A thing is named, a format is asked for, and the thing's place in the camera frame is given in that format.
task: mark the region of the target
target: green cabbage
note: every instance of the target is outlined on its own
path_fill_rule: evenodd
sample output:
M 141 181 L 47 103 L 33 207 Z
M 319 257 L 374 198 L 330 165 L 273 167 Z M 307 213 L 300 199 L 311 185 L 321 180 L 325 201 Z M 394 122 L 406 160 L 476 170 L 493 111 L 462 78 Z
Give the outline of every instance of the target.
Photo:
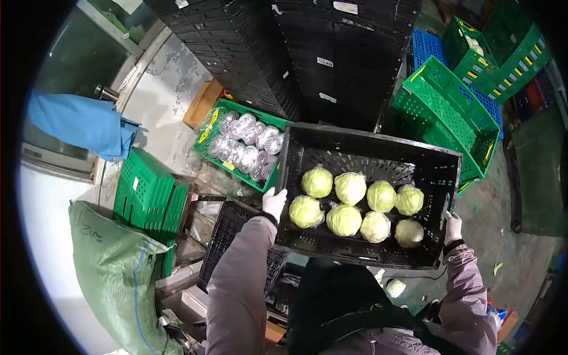
M 288 216 L 300 228 L 310 228 L 323 222 L 324 212 L 313 197 L 300 195 L 290 204 Z
M 394 237 L 403 248 L 416 248 L 424 238 L 424 228 L 412 218 L 403 219 L 396 224 Z
M 380 243 L 390 234 L 390 220 L 382 212 L 371 211 L 361 224 L 361 235 L 371 243 Z
M 424 194 L 411 185 L 403 185 L 398 189 L 394 206 L 400 214 L 412 216 L 422 209 Z
M 341 237 L 354 236 L 361 226 L 361 214 L 353 206 L 345 203 L 335 205 L 327 213 L 327 226 Z
M 323 198 L 329 195 L 333 187 L 333 176 L 319 166 L 308 170 L 302 176 L 302 188 L 309 196 Z
M 357 173 L 344 173 L 335 177 L 335 193 L 343 203 L 355 206 L 365 196 L 365 177 Z
M 367 190 L 367 203 L 376 212 L 389 212 L 394 207 L 396 191 L 384 181 L 375 181 Z

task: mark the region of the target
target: white paper label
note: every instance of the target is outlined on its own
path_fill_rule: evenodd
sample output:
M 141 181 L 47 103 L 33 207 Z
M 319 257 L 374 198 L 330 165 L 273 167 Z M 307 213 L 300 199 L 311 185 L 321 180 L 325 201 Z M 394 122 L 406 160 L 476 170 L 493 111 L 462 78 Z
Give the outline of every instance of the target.
M 350 14 L 358 15 L 357 4 L 350 4 L 348 2 L 334 1 L 333 8 L 339 11 L 348 12 Z
M 329 96 L 329 95 L 325 95 L 324 93 L 320 93 L 320 97 L 321 97 L 322 99 L 329 100 L 329 101 L 331 101 L 331 102 L 333 102 L 333 103 L 337 103 L 337 99 L 334 99 L 334 98 L 332 98 L 332 97 Z
M 523 68 L 523 70 L 524 70 L 525 72 L 528 72 L 528 71 L 529 71 L 529 68 L 523 63 L 522 60 L 519 62 L 519 65 Z
M 331 68 L 333 68 L 333 62 L 331 60 L 323 59 L 323 58 L 320 58 L 320 57 L 318 57 L 318 64 L 327 65 L 327 66 L 330 66 Z
M 189 5 L 189 3 L 186 0 L 176 0 L 176 5 L 179 9 L 181 9 L 182 7 Z

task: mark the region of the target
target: black plastic crate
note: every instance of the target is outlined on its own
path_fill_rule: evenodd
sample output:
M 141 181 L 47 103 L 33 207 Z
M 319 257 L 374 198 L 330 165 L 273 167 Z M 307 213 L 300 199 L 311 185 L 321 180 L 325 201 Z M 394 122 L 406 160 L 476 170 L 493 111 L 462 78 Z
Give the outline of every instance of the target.
M 211 274 L 215 266 L 223 256 L 223 253 L 235 239 L 243 225 L 255 215 L 258 211 L 253 210 L 251 207 L 243 205 L 239 202 L 225 201 L 215 222 L 213 233 L 207 251 L 199 271 L 199 280 L 197 286 L 204 292 L 207 292 L 207 284 L 211 278 Z M 266 258 L 266 284 L 264 286 L 264 295 L 274 285 L 280 269 L 286 262 L 288 252 L 279 248 L 268 249 L 268 257 Z
M 462 154 L 445 148 L 376 133 L 346 130 L 333 126 L 295 123 L 286 126 L 277 191 L 288 189 L 276 244 L 308 256 L 331 258 L 351 264 L 401 269 L 436 269 L 444 245 L 445 222 L 442 212 L 452 210 L 460 179 Z M 413 184 L 424 193 L 423 208 L 414 218 L 424 227 L 419 247 L 401 248 L 394 239 L 401 216 L 394 208 L 387 217 L 392 221 L 391 236 L 373 244 L 358 232 L 354 237 L 334 235 L 325 223 L 316 228 L 300 229 L 288 217 L 291 201 L 304 194 L 302 175 L 317 164 L 334 176 L 362 172 L 367 186 L 383 179 L 395 189 Z M 335 191 L 320 199 L 327 212 L 330 202 L 339 202 Z M 366 198 L 357 207 L 361 214 L 370 211 Z

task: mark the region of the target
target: gloved hand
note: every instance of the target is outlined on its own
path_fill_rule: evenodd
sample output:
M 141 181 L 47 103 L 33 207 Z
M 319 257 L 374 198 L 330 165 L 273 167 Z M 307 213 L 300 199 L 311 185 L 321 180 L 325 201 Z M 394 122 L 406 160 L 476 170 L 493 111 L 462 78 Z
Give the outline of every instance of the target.
M 280 215 L 286 203 L 286 195 L 288 190 L 282 189 L 278 195 L 274 196 L 275 189 L 269 188 L 266 194 L 262 196 L 262 210 L 276 218 L 276 223 L 280 223 Z
M 444 211 L 444 218 L 446 221 L 446 236 L 444 238 L 444 245 L 450 244 L 454 240 L 462 239 L 461 237 L 461 218 L 457 213 Z

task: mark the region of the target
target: cardboard box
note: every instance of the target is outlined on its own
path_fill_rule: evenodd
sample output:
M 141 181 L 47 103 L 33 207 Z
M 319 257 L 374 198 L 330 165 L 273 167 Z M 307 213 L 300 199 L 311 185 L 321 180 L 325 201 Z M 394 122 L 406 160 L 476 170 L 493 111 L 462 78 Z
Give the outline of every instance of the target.
M 223 91 L 223 87 L 215 78 L 201 84 L 183 116 L 183 122 L 191 128 L 201 127 L 217 99 L 223 95 Z

